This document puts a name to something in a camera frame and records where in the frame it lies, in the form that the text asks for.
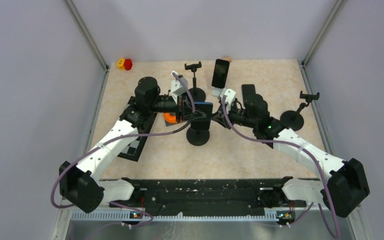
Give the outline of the blue smartphone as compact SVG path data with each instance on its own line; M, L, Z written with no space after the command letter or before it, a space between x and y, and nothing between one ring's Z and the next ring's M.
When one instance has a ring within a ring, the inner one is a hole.
M195 102L195 113L190 128L195 131L208 131L212 120L213 103Z

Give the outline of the silver metal phone stand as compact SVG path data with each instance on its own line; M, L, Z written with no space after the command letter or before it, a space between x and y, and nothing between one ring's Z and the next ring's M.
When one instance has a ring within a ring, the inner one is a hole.
M223 95L226 92L226 88L218 88L218 87L212 87L211 88L211 95L214 97L222 98Z

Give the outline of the purple smartphone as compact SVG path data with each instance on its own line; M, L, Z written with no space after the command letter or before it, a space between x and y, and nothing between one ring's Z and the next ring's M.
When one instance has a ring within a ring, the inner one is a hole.
M214 71L211 86L223 89L226 86L230 62L224 59L217 59L214 64Z

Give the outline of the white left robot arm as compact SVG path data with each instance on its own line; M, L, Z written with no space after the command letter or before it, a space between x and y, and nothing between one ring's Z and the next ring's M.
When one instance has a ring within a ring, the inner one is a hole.
M118 157L122 150L138 138L162 137L181 132L191 123L210 117L202 109L203 102L195 101L188 89L188 82L173 72L169 94L161 94L161 88L154 77L141 78L134 96L129 99L115 124L108 133L89 151L73 162L65 161L59 167L51 195L59 191L70 202L68 208L77 207L84 213L91 213L101 204L123 201L134 207L140 202L140 193L125 180L115 183L101 181L103 172ZM174 113L177 122L185 121L180 128L161 133L151 133L144 127L150 124L158 113Z

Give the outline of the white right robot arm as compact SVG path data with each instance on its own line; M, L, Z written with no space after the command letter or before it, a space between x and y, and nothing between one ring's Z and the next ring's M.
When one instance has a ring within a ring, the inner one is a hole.
M363 164L344 160L321 150L284 126L267 111L267 102L255 94L246 109L236 107L236 93L229 89L218 96L220 107L213 120L242 138L268 145L284 153L317 176L317 180L287 177L273 192L279 206L291 201L324 204L336 216L348 217L370 194Z

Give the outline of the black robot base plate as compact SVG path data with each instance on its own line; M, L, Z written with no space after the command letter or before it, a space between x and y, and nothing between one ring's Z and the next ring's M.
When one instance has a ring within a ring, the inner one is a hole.
M143 208L154 217L263 216L274 208L306 207L288 200L277 187L279 178L263 179L127 179L134 187L130 199L110 203Z

